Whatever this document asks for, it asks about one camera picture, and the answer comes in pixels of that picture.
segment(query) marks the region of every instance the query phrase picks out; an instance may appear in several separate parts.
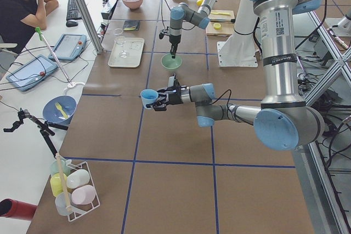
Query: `wooden cutting board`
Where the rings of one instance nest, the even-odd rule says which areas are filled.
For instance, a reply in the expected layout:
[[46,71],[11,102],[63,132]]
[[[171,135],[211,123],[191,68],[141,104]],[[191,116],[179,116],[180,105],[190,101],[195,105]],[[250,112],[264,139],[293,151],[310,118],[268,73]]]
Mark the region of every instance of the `wooden cutting board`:
[[[210,19],[224,19],[230,21],[235,18],[234,11],[232,10],[212,10],[212,12],[225,12],[230,15],[222,15],[222,14],[210,14],[208,17]],[[220,30],[215,30],[213,27],[214,23],[220,23],[222,28]],[[206,28],[206,35],[208,36],[230,36],[234,33],[234,23],[228,22],[210,22]]]

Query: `blue plastic container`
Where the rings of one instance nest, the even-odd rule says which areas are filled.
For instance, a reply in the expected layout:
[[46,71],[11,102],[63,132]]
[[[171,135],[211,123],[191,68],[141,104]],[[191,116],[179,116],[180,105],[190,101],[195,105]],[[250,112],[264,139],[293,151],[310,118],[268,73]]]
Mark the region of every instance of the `blue plastic container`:
[[[62,110],[67,114],[68,118],[65,119],[61,111],[59,111],[55,103],[58,102]],[[43,117],[50,123],[57,123],[61,125],[69,125],[72,120],[72,116],[77,108],[77,103],[71,96],[59,96],[48,102],[43,109]]]

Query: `blue cup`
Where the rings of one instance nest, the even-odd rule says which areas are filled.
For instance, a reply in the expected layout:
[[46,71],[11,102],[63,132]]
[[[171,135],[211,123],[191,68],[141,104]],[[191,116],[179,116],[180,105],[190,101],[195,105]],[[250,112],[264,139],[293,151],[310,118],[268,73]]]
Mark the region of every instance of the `blue cup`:
[[141,101],[143,102],[144,108],[151,109],[151,108],[146,108],[146,105],[152,104],[157,100],[158,92],[152,89],[146,89],[141,91],[140,96],[141,96]]

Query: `black keyboard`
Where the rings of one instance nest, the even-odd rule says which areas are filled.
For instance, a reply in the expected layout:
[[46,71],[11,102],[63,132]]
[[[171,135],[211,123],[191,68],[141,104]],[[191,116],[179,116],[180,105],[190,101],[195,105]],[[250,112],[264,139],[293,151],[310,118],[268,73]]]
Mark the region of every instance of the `black keyboard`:
[[66,16],[66,20],[70,20],[70,19],[82,19],[81,17],[81,13],[78,10],[78,6],[75,0],[68,0],[67,3],[67,16]]

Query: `black shirt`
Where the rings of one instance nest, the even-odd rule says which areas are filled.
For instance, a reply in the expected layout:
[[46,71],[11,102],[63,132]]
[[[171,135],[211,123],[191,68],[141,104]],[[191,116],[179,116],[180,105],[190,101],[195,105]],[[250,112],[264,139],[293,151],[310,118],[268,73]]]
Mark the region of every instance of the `black shirt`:
[[37,0],[0,0],[0,7],[0,35],[5,43],[17,43],[11,50],[20,53],[35,33],[34,27],[21,20],[37,13]]

